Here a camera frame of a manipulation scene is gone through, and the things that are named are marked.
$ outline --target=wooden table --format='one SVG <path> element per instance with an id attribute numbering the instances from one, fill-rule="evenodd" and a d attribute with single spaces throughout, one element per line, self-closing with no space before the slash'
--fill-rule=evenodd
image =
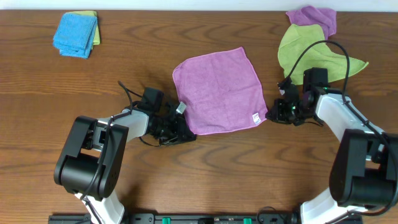
<path id="1" fill-rule="evenodd" d="M 127 105 L 117 80 L 137 92 L 150 86 L 177 99 L 172 71 L 179 63 L 243 46 L 268 107 L 279 97 L 277 51 L 290 25 L 284 12 L 99 11 L 101 45 L 88 60 L 61 57 L 52 46 L 64 12 L 0 11 L 1 223 L 45 223 L 53 213 L 86 212 L 54 183 L 53 171 L 77 116 L 105 117 Z M 398 133 L 398 14 L 339 12 L 337 23 L 330 39 L 370 62 L 349 80 L 355 106 Z M 135 139 L 126 146 L 116 190 L 137 212 L 291 210 L 328 187 L 338 146 L 328 127 L 270 121 L 171 147 Z M 366 223 L 397 219 L 394 208 Z"/>

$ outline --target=purple towel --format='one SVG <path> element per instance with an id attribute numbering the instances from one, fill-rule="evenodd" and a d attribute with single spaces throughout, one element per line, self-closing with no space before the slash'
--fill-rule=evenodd
<path id="1" fill-rule="evenodd" d="M 336 33 L 336 11 L 332 9 L 317 9 L 313 6 L 305 6 L 299 10 L 286 12 L 286 14 L 291 24 L 298 26 L 320 25 L 325 35 L 325 40 Z"/>
<path id="2" fill-rule="evenodd" d="M 173 79 L 195 134 L 227 133 L 266 120 L 261 83 L 242 47 L 189 58 Z"/>

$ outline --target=folded blue towel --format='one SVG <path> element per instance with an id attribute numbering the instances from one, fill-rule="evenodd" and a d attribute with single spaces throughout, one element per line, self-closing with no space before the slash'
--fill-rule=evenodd
<path id="1" fill-rule="evenodd" d="M 54 35 L 53 46 L 60 55 L 88 58 L 93 46 L 97 17 L 66 13 Z"/>

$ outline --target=white tag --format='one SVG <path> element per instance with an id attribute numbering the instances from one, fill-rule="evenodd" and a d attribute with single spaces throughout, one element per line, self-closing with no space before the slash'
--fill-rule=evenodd
<path id="1" fill-rule="evenodd" d="M 259 117 L 259 113 L 253 114 L 253 121 L 256 125 L 258 125 L 261 122 L 261 119 Z"/>
<path id="2" fill-rule="evenodd" d="M 180 102 L 178 108 L 176 109 L 176 112 L 179 114 L 182 114 L 182 113 L 184 113 L 186 108 L 187 108 L 187 106 L 185 105 L 185 103 Z"/>

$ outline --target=black cable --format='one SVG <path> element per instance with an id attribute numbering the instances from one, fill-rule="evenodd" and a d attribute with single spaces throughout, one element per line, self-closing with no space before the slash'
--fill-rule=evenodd
<path id="1" fill-rule="evenodd" d="M 141 101 L 139 101 L 139 100 L 132 102 L 132 107 L 137 106 L 139 103 L 141 103 Z"/>
<path id="2" fill-rule="evenodd" d="M 87 198 L 84 198 L 83 201 L 84 201 L 85 205 L 88 206 L 88 208 L 91 210 L 95 219 L 97 219 L 98 223 L 102 223 L 100 216 L 97 214 L 97 211 L 94 209 L 94 206 L 91 204 L 91 202 Z"/>
<path id="3" fill-rule="evenodd" d="M 261 215 L 261 212 L 263 212 L 263 211 L 266 210 L 266 209 L 272 209 L 272 210 L 275 211 L 275 212 L 277 211 L 277 210 L 276 210 L 274 207 L 272 207 L 272 206 L 265 206 L 265 207 L 260 208 L 259 211 L 257 212 L 257 215 L 256 215 L 256 220 L 257 220 L 257 222 L 260 223 L 260 224 L 264 224 L 264 222 L 260 220 L 260 215 Z M 278 213 L 278 216 L 284 221 L 284 223 L 286 223 L 286 219 L 285 219 L 284 217 L 282 217 L 282 215 L 280 215 L 280 214 Z"/>
<path id="4" fill-rule="evenodd" d="M 111 123 L 114 121 L 113 116 L 109 119 L 108 123 L 106 124 L 106 131 L 105 131 L 105 142 L 104 142 L 104 146 L 102 147 L 101 150 L 101 154 L 99 155 L 99 159 L 98 159 L 98 167 L 95 170 L 94 176 L 91 179 L 90 183 L 88 184 L 87 189 L 84 191 L 84 193 L 82 193 L 80 200 L 83 200 L 91 191 L 91 189 L 94 186 L 95 180 L 98 178 L 98 176 L 100 175 L 101 172 L 101 168 L 103 166 L 103 162 L 105 160 L 105 154 L 106 154 L 106 150 L 108 149 L 108 143 L 109 143 L 109 132 L 111 130 Z"/>
<path id="5" fill-rule="evenodd" d="M 147 145 L 147 146 L 153 146 L 153 147 L 160 147 L 161 146 L 161 144 L 159 144 L 159 145 L 157 145 L 157 146 L 155 146 L 155 145 L 153 145 L 153 144 L 149 144 L 148 142 L 145 142 L 141 137 L 138 137 L 139 138 L 139 140 L 142 142 L 142 143 L 144 143 L 145 145 Z"/>
<path id="6" fill-rule="evenodd" d="M 330 220 L 330 221 L 328 221 L 328 222 L 325 222 L 325 224 L 336 224 L 336 223 L 339 223 L 340 221 L 343 221 L 344 219 L 346 219 L 346 218 L 348 218 L 348 217 L 350 217 L 350 216 L 352 216 L 352 214 L 350 214 L 350 213 L 347 211 L 346 213 L 340 215 L 339 217 L 337 217 L 337 218 L 335 218 L 335 219 L 332 219 L 332 220 Z"/>
<path id="7" fill-rule="evenodd" d="M 359 115 L 354 108 L 349 104 L 349 101 L 346 100 L 346 87 L 347 87 L 347 83 L 348 83 L 348 76 L 349 76 L 349 57 L 348 57 L 348 53 L 347 51 L 344 49 L 343 46 L 341 46 L 339 43 L 331 41 L 331 40 L 320 40 L 317 41 L 313 44 L 311 44 L 310 46 L 308 46 L 303 53 L 300 55 L 300 57 L 297 59 L 296 63 L 294 64 L 292 70 L 290 71 L 289 75 L 284 79 L 283 82 L 285 82 L 288 78 L 290 78 L 290 76 L 293 74 L 294 69 L 296 68 L 297 64 L 299 63 L 300 59 L 303 57 L 303 55 L 314 45 L 320 44 L 320 43 L 330 43 L 330 44 L 334 44 L 337 47 L 339 47 L 347 60 L 347 69 L 346 69 L 346 76 L 345 76 L 345 80 L 344 80 L 344 85 L 343 85 L 343 92 L 341 94 L 342 98 L 343 98 L 343 103 L 347 106 L 347 108 L 367 127 L 369 128 L 374 135 L 376 135 L 377 138 L 379 138 L 380 142 L 384 145 L 384 147 L 386 147 L 386 149 L 388 150 L 389 155 L 392 157 L 392 163 L 396 169 L 396 186 L 394 189 L 394 196 L 392 197 L 391 201 L 380 211 L 378 212 L 372 212 L 372 213 L 368 213 L 368 212 L 357 212 L 357 211 L 347 211 L 350 214 L 355 214 L 355 215 L 364 215 L 364 216 L 378 216 L 378 215 L 382 215 L 384 213 L 386 213 L 388 210 L 390 210 L 390 208 L 392 206 L 394 206 L 397 202 L 398 199 L 398 158 L 395 155 L 395 153 L 391 150 L 391 147 L 387 141 L 387 139 L 385 139 L 385 137 L 383 137 L 376 129 L 374 129 L 371 125 L 370 125 L 370 121 L 369 120 L 365 120 L 361 115 Z"/>
<path id="8" fill-rule="evenodd" d="M 315 125 L 317 125 L 317 126 L 319 126 L 319 127 L 323 127 L 323 124 L 315 123 L 315 122 L 312 122 L 312 121 L 306 121 L 306 122 L 304 122 L 304 123 L 315 124 Z"/>
<path id="9" fill-rule="evenodd" d="M 132 99 L 131 99 L 131 95 L 129 93 L 129 90 L 123 85 L 123 83 L 121 81 L 118 81 L 119 86 L 121 86 L 123 88 L 123 90 L 126 92 L 127 96 L 129 97 L 129 102 L 130 102 L 130 111 L 132 111 Z"/>
<path id="10" fill-rule="evenodd" d="M 127 89 L 127 91 L 129 91 L 130 93 L 132 93 L 132 94 L 134 94 L 134 95 L 136 95 L 136 96 L 138 96 L 139 98 L 142 98 L 142 96 L 140 95 L 140 94 L 138 94 L 138 93 L 134 93 L 133 91 L 131 91 L 130 89 L 128 89 L 128 88 L 126 88 Z"/>

